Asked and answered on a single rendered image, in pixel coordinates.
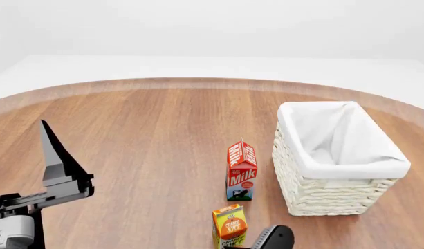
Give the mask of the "white cloth basket liner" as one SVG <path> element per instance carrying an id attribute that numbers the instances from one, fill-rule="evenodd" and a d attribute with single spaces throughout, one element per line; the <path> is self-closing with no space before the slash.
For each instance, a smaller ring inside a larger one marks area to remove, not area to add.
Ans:
<path id="1" fill-rule="evenodd" d="M 305 178 L 400 179 L 410 169 L 410 161 L 357 102 L 285 102 L 277 117 Z"/>

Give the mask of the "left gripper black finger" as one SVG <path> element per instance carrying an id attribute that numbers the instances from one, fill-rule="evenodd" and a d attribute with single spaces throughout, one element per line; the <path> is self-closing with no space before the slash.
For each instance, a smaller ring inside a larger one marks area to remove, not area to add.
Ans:
<path id="1" fill-rule="evenodd" d="M 92 196 L 95 192 L 95 188 L 91 182 L 91 180 L 94 178 L 94 175 L 88 174 L 85 169 L 83 169 L 83 167 L 72 157 L 72 155 L 68 153 L 66 149 L 64 151 L 64 155 L 64 165 L 67 175 L 72 176 L 73 181 L 77 181 L 79 186 L 84 186 L 84 198 Z"/>

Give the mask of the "orange juice carton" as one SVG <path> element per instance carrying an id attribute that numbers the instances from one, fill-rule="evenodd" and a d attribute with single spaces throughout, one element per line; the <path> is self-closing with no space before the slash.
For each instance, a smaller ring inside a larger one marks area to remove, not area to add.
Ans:
<path id="1" fill-rule="evenodd" d="M 212 236 L 215 249 L 239 248 L 244 245 L 248 224 L 243 206 L 223 207 L 212 212 Z"/>

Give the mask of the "red and white milk carton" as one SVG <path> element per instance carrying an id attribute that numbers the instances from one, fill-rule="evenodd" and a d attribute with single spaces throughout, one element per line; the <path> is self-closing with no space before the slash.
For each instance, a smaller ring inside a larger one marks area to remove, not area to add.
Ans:
<path id="1" fill-rule="evenodd" d="M 228 148 L 227 164 L 225 180 L 227 201 L 251 201 L 258 171 L 254 148 L 241 138 Z"/>

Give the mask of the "left gripper grey-lit finger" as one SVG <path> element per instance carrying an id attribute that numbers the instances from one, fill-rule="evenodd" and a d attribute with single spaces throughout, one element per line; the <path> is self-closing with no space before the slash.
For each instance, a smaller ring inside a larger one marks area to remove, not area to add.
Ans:
<path id="1" fill-rule="evenodd" d="M 46 188 L 71 188 L 72 176 L 68 176 L 64 165 L 64 147 L 45 120 L 40 123 L 40 136 L 44 153 L 45 171 L 43 186 Z"/>

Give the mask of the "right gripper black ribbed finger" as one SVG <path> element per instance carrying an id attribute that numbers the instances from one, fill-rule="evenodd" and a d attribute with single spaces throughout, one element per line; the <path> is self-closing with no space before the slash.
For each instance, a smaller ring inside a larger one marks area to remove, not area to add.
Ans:
<path id="1" fill-rule="evenodd" d="M 293 249 L 295 236 L 287 225 L 265 228 L 250 249 Z"/>

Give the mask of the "white wicker basket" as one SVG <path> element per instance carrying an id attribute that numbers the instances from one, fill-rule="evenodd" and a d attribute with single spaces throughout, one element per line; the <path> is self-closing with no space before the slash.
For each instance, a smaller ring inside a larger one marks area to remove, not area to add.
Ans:
<path id="1" fill-rule="evenodd" d="M 303 177 L 279 127 L 272 160 L 288 212 L 294 216 L 358 215 L 400 179 L 312 179 Z"/>

